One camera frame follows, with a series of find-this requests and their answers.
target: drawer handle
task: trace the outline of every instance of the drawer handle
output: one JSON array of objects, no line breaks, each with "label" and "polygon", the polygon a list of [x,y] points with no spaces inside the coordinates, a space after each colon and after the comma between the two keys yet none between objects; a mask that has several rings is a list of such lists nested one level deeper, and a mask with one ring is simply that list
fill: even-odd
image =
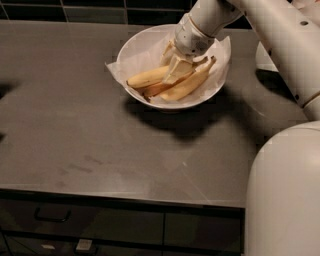
[{"label": "drawer handle", "polygon": [[41,217],[40,216],[40,207],[37,207],[37,209],[35,210],[34,212],[34,218],[36,220],[39,220],[39,221],[48,221],[48,222],[66,222],[69,218],[70,218],[70,215],[71,215],[71,211],[69,210],[66,214],[65,217],[63,217],[62,219],[55,219],[55,218],[47,218],[47,217]]}]

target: peeled banana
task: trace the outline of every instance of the peeled banana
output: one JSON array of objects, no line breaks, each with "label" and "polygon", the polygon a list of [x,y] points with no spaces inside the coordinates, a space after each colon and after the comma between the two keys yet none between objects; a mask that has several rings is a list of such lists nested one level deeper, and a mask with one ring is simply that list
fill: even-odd
[{"label": "peeled banana", "polygon": [[133,77],[130,77],[127,80],[127,85],[132,88],[141,88],[159,83],[162,81],[168,70],[169,65],[139,73]]},{"label": "peeled banana", "polygon": [[207,80],[209,71],[215,62],[216,58],[212,57],[205,67],[197,70],[176,86],[160,93],[159,96],[166,101],[177,101],[187,96]]},{"label": "peeled banana", "polygon": [[187,74],[184,74],[182,77],[179,78],[178,81],[176,81],[173,84],[165,84],[163,82],[157,83],[157,84],[153,84],[150,86],[147,86],[142,92],[141,94],[143,94],[144,97],[153,97],[158,95],[159,93],[166,91],[170,88],[172,88],[173,86],[177,85],[178,83],[180,83],[181,81],[185,80],[186,78],[188,78],[191,74],[193,73],[193,71],[188,72]]}]

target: drawer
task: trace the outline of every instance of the drawer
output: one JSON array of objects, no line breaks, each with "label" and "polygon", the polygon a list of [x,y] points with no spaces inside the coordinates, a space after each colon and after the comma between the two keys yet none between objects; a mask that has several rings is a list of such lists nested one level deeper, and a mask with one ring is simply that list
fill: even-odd
[{"label": "drawer", "polygon": [[166,216],[164,244],[241,252],[241,230],[237,218],[172,213]]},{"label": "drawer", "polygon": [[13,256],[59,255],[73,256],[75,243],[6,236]]},{"label": "drawer", "polygon": [[98,245],[97,256],[162,256],[161,251]]},{"label": "drawer", "polygon": [[78,243],[62,240],[44,240],[26,237],[7,236],[8,245],[14,256],[161,256],[161,251],[141,248],[125,248],[92,244],[87,251],[76,250]]},{"label": "drawer", "polygon": [[3,199],[0,225],[9,231],[161,244],[163,215]]},{"label": "drawer", "polygon": [[[205,256],[206,254],[194,254],[194,253],[185,253],[185,252],[163,252],[162,256]],[[219,252],[218,254],[215,254],[217,256],[242,256],[241,253],[236,252]]]}]

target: bowl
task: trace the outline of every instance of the bowl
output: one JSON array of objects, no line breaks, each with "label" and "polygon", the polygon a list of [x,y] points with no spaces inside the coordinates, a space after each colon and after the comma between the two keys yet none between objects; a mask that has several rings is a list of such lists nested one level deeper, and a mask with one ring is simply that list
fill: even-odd
[{"label": "bowl", "polygon": [[231,46],[229,37],[217,39],[205,55],[214,55],[216,63],[210,69],[208,79],[188,96],[175,102],[166,102],[160,97],[146,100],[129,87],[126,80],[140,72],[159,66],[160,57],[168,41],[174,37],[176,25],[161,25],[143,30],[130,38],[119,52],[117,61],[107,65],[111,74],[124,90],[144,105],[164,112],[177,112],[197,106],[213,97],[224,85],[228,73]]}]

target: banana peel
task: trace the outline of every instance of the banana peel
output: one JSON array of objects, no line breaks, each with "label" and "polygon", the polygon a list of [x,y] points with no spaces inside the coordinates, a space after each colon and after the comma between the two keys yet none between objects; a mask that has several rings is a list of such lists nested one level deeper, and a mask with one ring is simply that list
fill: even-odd
[{"label": "banana peel", "polygon": [[210,62],[206,66],[201,67],[187,79],[172,88],[160,93],[159,96],[166,101],[177,101],[189,95],[207,80],[209,71],[215,62],[216,58],[211,57]]}]

